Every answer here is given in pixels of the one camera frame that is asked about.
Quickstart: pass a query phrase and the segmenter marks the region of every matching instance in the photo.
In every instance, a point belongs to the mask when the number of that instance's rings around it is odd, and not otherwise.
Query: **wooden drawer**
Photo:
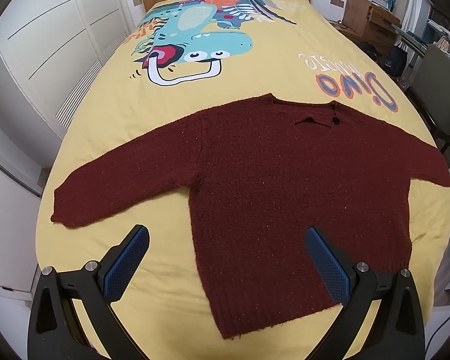
[[[363,37],[371,44],[378,43],[384,45],[385,47],[392,47],[395,43],[396,34],[395,32],[391,32],[384,27],[368,21],[365,24]]]
[[[371,5],[368,10],[367,20],[371,21],[372,23],[385,28],[386,30],[390,32],[395,32],[395,29],[392,27],[392,23],[396,26],[400,26],[400,20],[387,13],[383,12],[382,10],[374,7]]]

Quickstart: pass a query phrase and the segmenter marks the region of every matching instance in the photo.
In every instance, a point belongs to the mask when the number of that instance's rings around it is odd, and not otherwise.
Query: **metal screw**
[[[89,261],[87,262],[87,264],[85,264],[85,269],[87,271],[94,271],[97,266],[97,261]]]
[[[366,272],[366,271],[368,271],[368,264],[366,262],[358,262],[356,265],[356,268],[360,272]]]
[[[42,269],[42,273],[44,274],[44,275],[49,275],[49,274],[51,274],[52,273],[52,267],[51,266],[46,266],[44,269]]]

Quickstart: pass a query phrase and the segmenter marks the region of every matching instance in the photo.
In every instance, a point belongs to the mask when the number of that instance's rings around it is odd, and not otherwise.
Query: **blue gripper pad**
[[[120,300],[149,246],[148,229],[141,226],[103,278],[103,298],[107,303]]]
[[[349,276],[313,227],[307,230],[305,244],[331,298],[346,306],[351,296]]]

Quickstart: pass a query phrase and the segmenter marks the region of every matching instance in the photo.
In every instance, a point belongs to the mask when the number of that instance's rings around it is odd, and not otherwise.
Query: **black cable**
[[[435,330],[435,332],[433,332],[432,337],[430,337],[430,340],[428,340],[427,347],[425,348],[425,355],[427,354],[428,347],[430,346],[430,342],[432,342],[433,337],[437,334],[438,330],[440,330],[448,321],[450,321],[450,316],[445,321],[443,321],[443,323],[437,328],[437,330]]]

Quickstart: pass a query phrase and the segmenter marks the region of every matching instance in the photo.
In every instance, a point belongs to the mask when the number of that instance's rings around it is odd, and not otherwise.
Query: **dinosaur eye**
[[[213,53],[211,53],[210,56],[212,58],[216,58],[216,59],[224,59],[224,58],[229,57],[230,53],[228,51],[218,50],[218,51],[214,51]]]
[[[183,57],[187,62],[198,62],[206,59],[208,54],[204,51],[191,51]]]

